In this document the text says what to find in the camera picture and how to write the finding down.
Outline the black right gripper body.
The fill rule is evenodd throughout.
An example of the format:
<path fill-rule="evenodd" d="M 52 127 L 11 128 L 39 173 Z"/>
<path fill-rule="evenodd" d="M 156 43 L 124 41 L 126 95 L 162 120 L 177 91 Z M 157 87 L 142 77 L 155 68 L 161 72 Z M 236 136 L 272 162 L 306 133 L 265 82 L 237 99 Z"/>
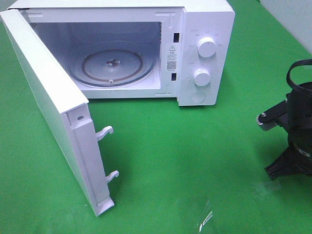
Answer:
<path fill-rule="evenodd" d="M 280 155 L 285 161 L 312 159 L 312 100 L 287 98 L 288 147 Z"/>

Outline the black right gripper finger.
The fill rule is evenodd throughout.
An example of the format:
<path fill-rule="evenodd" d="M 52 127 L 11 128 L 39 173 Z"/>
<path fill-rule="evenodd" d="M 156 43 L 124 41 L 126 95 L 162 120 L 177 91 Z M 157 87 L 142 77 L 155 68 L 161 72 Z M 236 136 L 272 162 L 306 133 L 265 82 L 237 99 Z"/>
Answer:
<path fill-rule="evenodd" d="M 311 176 L 312 159 L 289 146 L 272 164 L 265 167 L 265 171 L 272 180 L 279 176 L 296 174 Z"/>

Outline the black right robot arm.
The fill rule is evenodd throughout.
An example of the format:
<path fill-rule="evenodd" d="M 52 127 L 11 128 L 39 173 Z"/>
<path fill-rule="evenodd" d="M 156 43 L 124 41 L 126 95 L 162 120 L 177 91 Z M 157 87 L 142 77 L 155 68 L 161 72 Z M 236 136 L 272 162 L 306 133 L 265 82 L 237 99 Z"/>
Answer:
<path fill-rule="evenodd" d="M 265 131 L 279 125 L 288 133 L 288 147 L 265 168 L 270 179 L 312 174 L 312 97 L 292 90 L 287 99 L 257 117 Z"/>

